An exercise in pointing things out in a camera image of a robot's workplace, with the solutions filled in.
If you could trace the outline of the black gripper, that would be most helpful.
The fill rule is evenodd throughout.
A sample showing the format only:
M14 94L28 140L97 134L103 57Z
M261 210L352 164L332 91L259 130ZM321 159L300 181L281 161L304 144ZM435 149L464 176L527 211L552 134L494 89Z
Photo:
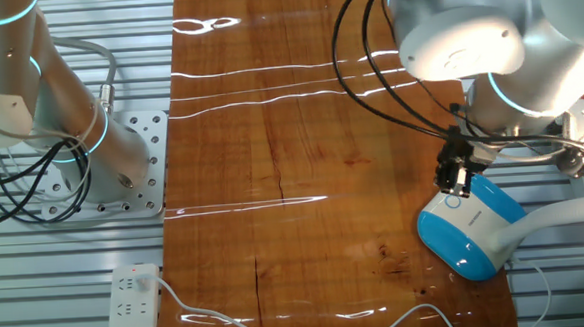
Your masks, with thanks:
M473 145L465 140L447 140L437 156L440 166L436 168L435 185L441 193L469 197L473 173L468 171L482 173L494 161L495 152L488 147ZM464 169L459 169L456 174L455 166L445 165L448 163L459 164Z

